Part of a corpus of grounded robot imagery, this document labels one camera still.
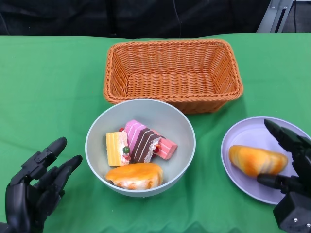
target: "green candy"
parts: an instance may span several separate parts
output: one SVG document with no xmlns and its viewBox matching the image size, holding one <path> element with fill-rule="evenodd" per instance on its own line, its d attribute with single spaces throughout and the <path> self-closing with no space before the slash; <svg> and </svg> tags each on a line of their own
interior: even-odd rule
<svg viewBox="0 0 311 233">
<path fill-rule="evenodd" d="M 129 147 L 123 147 L 123 153 L 124 154 L 128 154 L 130 152 L 130 148 Z"/>
</svg>

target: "purple plate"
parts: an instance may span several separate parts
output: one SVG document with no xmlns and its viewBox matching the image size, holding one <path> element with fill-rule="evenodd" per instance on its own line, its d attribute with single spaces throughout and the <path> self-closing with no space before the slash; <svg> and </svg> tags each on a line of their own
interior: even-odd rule
<svg viewBox="0 0 311 233">
<path fill-rule="evenodd" d="M 285 176 L 297 176 L 292 166 L 292 154 L 286 152 L 269 133 L 263 124 L 264 119 L 271 120 L 279 126 L 286 127 L 298 135 L 311 139 L 305 132 L 287 121 L 272 117 L 253 117 L 236 123 L 228 130 L 223 138 L 221 156 L 227 174 L 237 187 L 257 200 L 277 205 L 284 197 L 284 194 L 282 194 L 280 190 L 266 187 L 258 183 L 256 179 L 246 176 L 238 168 L 234 167 L 229 160 L 229 148 L 233 145 L 263 148 L 287 156 L 288 164 L 280 174 Z"/>
</svg>

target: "orange wicker basket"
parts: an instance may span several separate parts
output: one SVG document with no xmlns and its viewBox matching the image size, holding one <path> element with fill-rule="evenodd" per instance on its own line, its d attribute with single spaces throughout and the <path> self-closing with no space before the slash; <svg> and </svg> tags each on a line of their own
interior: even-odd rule
<svg viewBox="0 0 311 233">
<path fill-rule="evenodd" d="M 107 54 L 110 103 L 157 99 L 183 113 L 214 112 L 243 93 L 237 61 L 220 39 L 124 42 Z"/>
</svg>

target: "green table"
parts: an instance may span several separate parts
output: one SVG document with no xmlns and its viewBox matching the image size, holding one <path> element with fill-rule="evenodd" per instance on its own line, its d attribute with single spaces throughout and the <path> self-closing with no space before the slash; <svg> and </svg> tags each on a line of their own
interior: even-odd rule
<svg viewBox="0 0 311 233">
<path fill-rule="evenodd" d="M 213 114 L 189 115 L 197 149 L 182 179 L 168 191 L 135 199 L 117 194 L 89 169 L 84 153 L 92 122 L 111 104 L 103 98 L 105 57 L 124 39 L 0 37 L 0 221 L 5 188 L 34 152 L 66 136 L 60 165 L 82 154 L 66 195 L 46 221 L 46 233 L 280 232 L 273 206 L 238 189 L 220 158 L 236 122 L 278 117 L 311 134 L 311 33 L 221 35 L 237 57 L 244 95 Z"/>
</svg>

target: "robotic hand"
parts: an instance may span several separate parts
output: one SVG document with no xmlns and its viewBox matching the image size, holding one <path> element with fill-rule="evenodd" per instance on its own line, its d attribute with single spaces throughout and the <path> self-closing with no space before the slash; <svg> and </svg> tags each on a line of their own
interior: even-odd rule
<svg viewBox="0 0 311 233">
<path fill-rule="evenodd" d="M 311 233 L 311 141 L 272 121 L 265 119 L 264 124 L 280 146 L 292 153 L 292 165 L 299 177 L 260 174 L 257 181 L 285 194 L 273 210 L 280 229 Z"/>
<path fill-rule="evenodd" d="M 41 233 L 47 216 L 51 215 L 65 194 L 64 187 L 71 173 L 82 162 L 77 155 L 60 167 L 50 166 L 66 147 L 61 137 L 42 152 L 27 160 L 10 181 L 5 192 L 7 224 L 0 223 L 0 233 Z M 39 180 L 34 186 L 32 180 Z"/>
</svg>

